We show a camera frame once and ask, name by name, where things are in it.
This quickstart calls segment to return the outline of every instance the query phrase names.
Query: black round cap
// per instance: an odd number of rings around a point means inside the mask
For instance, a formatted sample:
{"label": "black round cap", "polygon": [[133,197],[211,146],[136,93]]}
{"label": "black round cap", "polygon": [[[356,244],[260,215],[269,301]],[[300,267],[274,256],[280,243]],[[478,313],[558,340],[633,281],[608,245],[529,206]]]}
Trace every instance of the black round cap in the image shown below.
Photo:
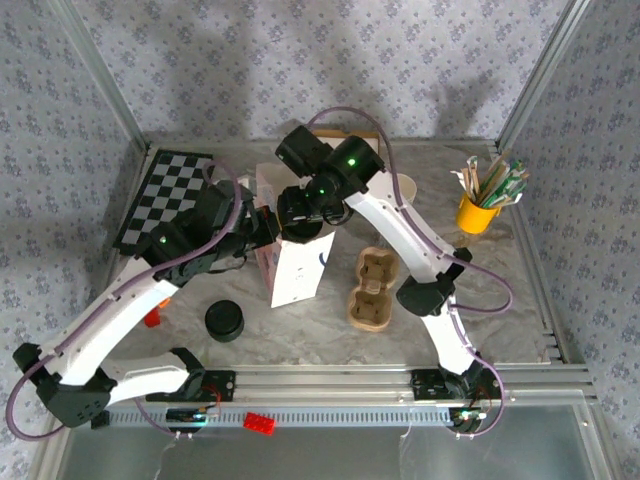
{"label": "black round cap", "polygon": [[204,325],[211,338],[218,342],[235,340],[244,330],[242,309],[231,300],[220,300],[207,309]]}

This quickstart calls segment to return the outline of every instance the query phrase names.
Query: yellow cup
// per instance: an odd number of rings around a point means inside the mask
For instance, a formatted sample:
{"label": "yellow cup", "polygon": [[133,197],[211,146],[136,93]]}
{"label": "yellow cup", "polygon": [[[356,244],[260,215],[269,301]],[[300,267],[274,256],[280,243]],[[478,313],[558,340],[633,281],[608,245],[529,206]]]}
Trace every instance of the yellow cup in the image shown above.
{"label": "yellow cup", "polygon": [[484,232],[493,217],[500,213],[500,208],[480,208],[473,203],[467,195],[462,196],[456,223],[461,230],[467,233]]}

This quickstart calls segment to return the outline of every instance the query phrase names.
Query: wall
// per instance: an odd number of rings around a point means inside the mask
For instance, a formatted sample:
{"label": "wall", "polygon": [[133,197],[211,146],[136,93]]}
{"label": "wall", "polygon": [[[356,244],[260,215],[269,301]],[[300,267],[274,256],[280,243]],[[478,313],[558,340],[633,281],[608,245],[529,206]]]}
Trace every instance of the wall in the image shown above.
{"label": "wall", "polygon": [[629,478],[640,478],[640,6],[595,0],[514,147],[569,337]]}
{"label": "wall", "polygon": [[267,138],[327,106],[496,138],[566,0],[73,0],[147,138]]}
{"label": "wall", "polygon": [[[35,444],[5,424],[11,354],[102,288],[139,157],[46,3],[4,0],[0,13],[0,478],[24,479]],[[25,390],[19,423],[40,433],[44,407]]]}

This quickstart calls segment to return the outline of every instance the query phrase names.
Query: black and white checkered board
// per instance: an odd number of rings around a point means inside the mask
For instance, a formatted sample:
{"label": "black and white checkered board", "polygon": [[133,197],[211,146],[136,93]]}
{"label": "black and white checkered board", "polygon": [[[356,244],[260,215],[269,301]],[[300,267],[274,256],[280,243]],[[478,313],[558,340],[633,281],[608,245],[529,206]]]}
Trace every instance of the black and white checkered board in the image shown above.
{"label": "black and white checkered board", "polygon": [[143,233],[195,205],[205,185],[202,167],[213,158],[209,154],[172,150],[149,154],[153,160],[114,243],[123,255],[133,254]]}

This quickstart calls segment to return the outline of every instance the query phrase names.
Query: white cardboard box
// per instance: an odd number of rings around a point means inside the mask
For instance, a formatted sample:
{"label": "white cardboard box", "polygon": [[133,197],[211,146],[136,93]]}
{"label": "white cardboard box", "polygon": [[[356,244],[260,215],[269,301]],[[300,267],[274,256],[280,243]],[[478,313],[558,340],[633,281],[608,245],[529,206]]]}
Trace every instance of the white cardboard box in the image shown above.
{"label": "white cardboard box", "polygon": [[[276,211],[278,195],[292,185],[304,185],[285,165],[260,163],[256,166],[255,205]],[[278,238],[255,250],[262,278],[269,291],[271,308],[314,297],[324,272],[335,229],[326,223],[316,238],[294,243]]]}

